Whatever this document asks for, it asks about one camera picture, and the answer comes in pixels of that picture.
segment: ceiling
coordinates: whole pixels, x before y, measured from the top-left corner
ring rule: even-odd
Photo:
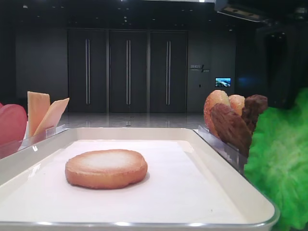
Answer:
[[[213,3],[152,0],[0,0],[3,22],[13,26],[206,30],[252,23],[214,11]]]
[[[190,2],[215,2],[216,0],[147,0],[147,1],[190,1]]]

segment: wall sign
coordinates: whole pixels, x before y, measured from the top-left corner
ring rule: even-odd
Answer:
[[[191,65],[189,68],[191,71],[210,72],[210,69],[204,69],[204,64]]]

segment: white paper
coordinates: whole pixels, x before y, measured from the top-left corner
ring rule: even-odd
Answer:
[[[148,163],[146,179],[120,190],[67,183],[68,159],[108,149],[140,152]],[[0,198],[0,221],[246,223],[176,141],[77,141],[13,181],[15,190]],[[0,192],[9,189],[3,185]]]

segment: white tray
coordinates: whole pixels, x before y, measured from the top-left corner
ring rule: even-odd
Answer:
[[[148,162],[146,179],[121,190],[66,182],[69,158],[129,149]],[[1,231],[157,229],[260,230],[279,211],[195,131],[74,128],[0,160]]]

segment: baked pastry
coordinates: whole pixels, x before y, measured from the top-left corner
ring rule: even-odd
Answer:
[[[120,189],[140,182],[148,165],[143,156],[129,150],[104,150],[83,153],[65,165],[66,180],[91,189]]]
[[[241,95],[231,95],[229,96],[229,101],[231,108],[233,108],[239,116],[242,116],[242,111],[245,106],[245,97]]]
[[[242,155],[248,157],[252,135],[243,119],[223,103],[214,105],[211,118],[220,139],[234,145]]]
[[[213,91],[212,93],[209,94],[209,96],[206,98],[203,112],[204,112],[205,124],[208,127],[209,131],[214,136],[219,138],[219,136],[218,136],[218,134],[215,130],[215,126],[212,122],[211,115],[210,115],[212,107],[217,103],[223,103],[225,105],[230,106],[228,95],[223,90],[215,90],[215,91]]]
[[[253,95],[245,99],[242,119],[247,124],[251,133],[256,130],[259,115],[268,108],[268,99],[263,95]]]

